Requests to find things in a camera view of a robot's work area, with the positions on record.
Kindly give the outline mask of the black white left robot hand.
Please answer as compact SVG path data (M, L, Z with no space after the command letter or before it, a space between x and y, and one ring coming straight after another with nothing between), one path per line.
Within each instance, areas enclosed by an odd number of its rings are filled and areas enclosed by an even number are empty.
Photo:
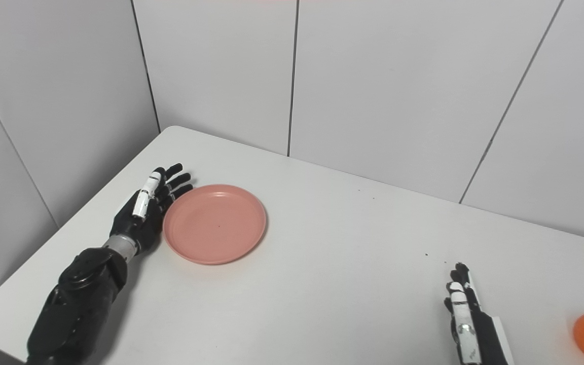
M160 237L166 212L193 189L191 180L180 163L156 168L114 217L105 246L128 260L149 251Z

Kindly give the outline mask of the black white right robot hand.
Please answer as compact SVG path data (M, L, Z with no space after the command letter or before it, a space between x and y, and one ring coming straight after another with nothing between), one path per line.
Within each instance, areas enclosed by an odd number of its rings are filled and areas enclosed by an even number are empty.
M478 300L468 266L457 263L450 272L444 305L450 312L450 330L460 364L513 364L501 320L485 313Z

